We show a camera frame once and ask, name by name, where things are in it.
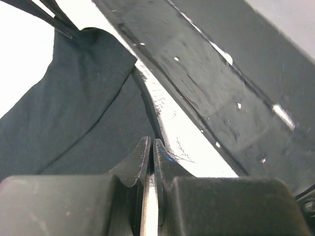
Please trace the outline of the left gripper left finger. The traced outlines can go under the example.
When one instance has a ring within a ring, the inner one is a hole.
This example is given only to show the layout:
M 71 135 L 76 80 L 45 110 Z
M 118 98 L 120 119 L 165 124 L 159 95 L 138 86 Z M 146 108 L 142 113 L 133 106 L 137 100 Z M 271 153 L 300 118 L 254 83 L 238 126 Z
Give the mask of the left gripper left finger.
M 108 220 L 108 236 L 139 236 L 150 174 L 150 137 L 143 137 L 132 153 L 107 173 L 115 187 Z

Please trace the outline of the black t shirt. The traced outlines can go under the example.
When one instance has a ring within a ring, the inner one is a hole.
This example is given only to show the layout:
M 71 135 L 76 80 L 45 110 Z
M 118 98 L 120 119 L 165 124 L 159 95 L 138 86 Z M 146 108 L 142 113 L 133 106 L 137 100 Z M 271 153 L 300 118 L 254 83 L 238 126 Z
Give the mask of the black t shirt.
M 160 138 L 135 62 L 104 30 L 56 32 L 44 77 L 0 120 L 0 177 L 103 174 Z

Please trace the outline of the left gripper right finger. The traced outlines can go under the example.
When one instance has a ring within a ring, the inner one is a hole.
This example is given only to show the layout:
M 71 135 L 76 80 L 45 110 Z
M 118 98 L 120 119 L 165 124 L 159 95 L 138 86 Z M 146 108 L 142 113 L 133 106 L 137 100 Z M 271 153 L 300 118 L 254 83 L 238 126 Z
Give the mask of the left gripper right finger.
M 159 236 L 197 235 L 196 189 L 193 177 L 168 153 L 160 139 L 153 147 Z

